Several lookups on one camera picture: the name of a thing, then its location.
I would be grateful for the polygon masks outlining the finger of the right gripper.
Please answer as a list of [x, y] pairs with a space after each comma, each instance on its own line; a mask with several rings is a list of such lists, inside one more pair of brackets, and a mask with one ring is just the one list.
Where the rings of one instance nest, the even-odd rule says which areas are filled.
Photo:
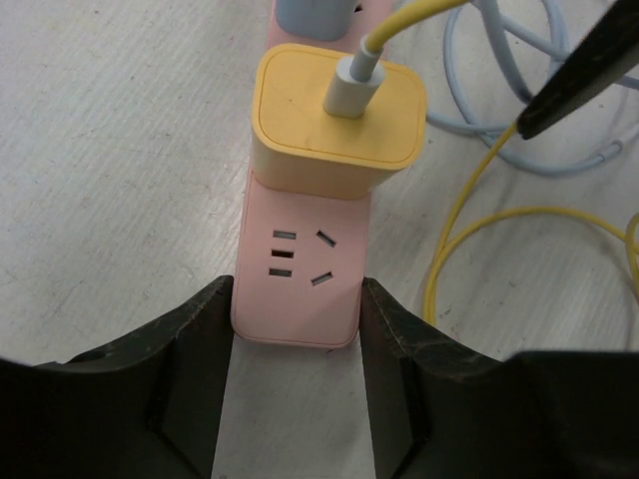
[[612, 4], [517, 118], [530, 140], [581, 108], [638, 65], [638, 2]]

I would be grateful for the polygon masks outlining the blue charger plug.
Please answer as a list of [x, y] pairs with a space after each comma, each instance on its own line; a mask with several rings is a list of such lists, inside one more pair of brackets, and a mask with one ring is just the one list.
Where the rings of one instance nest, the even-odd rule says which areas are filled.
[[355, 0], [277, 0], [275, 17], [287, 33], [319, 41], [336, 41], [348, 31]]

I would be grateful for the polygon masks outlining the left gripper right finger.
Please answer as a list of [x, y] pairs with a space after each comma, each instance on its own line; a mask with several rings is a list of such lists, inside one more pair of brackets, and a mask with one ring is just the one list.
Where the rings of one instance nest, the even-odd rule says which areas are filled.
[[634, 478], [638, 357], [523, 351], [497, 361], [361, 286], [378, 478]]

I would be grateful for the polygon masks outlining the yellow charger plug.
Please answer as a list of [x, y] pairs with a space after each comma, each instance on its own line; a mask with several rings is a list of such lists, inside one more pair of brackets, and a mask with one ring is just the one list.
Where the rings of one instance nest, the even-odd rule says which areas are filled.
[[356, 119], [323, 99], [343, 52], [300, 44], [267, 51], [252, 106], [254, 177], [266, 188], [356, 200], [410, 167], [422, 146], [426, 92], [410, 69], [381, 62], [384, 79]]

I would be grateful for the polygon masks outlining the pink power strip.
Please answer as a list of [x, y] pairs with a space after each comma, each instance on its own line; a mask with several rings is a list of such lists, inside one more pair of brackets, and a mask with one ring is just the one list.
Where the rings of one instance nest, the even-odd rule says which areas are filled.
[[[285, 32], [271, 17], [268, 50], [300, 44], [345, 54], [323, 99], [333, 116], [360, 117], [383, 81], [379, 56], [363, 37], [390, 9], [357, 1], [347, 33], [319, 41]], [[356, 200], [272, 190], [254, 177], [251, 157], [233, 292], [232, 325], [243, 338], [341, 347], [355, 336], [370, 215]]]

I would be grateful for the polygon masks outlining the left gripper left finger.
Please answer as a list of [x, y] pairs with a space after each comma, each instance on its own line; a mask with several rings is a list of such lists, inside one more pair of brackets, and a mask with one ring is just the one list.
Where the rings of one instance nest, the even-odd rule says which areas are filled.
[[233, 280], [65, 363], [1, 363], [5, 478], [208, 478], [234, 333]]

